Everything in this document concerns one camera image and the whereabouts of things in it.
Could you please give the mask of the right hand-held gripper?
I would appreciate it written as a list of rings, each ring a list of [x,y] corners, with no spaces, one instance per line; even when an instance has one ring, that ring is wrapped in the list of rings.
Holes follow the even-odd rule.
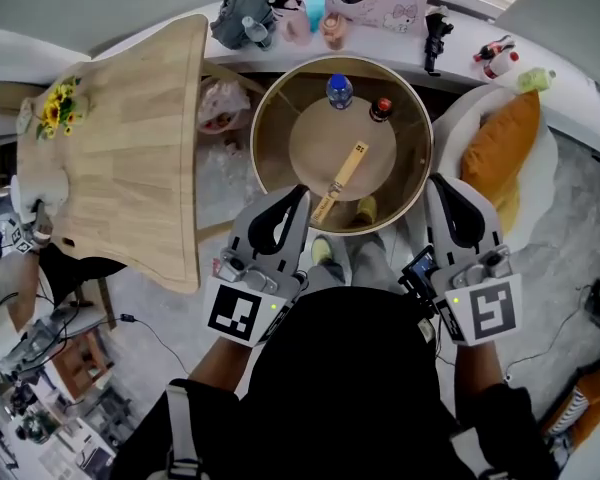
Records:
[[[440,267],[431,275],[434,305],[451,341],[476,346],[515,333],[522,324],[522,276],[501,245],[493,204],[468,183],[436,173],[426,182],[425,208]]]

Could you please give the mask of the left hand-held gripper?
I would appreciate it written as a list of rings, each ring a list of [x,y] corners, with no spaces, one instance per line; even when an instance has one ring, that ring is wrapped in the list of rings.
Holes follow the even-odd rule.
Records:
[[[310,211],[309,188],[294,185],[265,194],[238,214],[229,251],[221,253],[205,284],[208,329],[249,348],[268,341],[306,287],[306,275],[296,269]]]

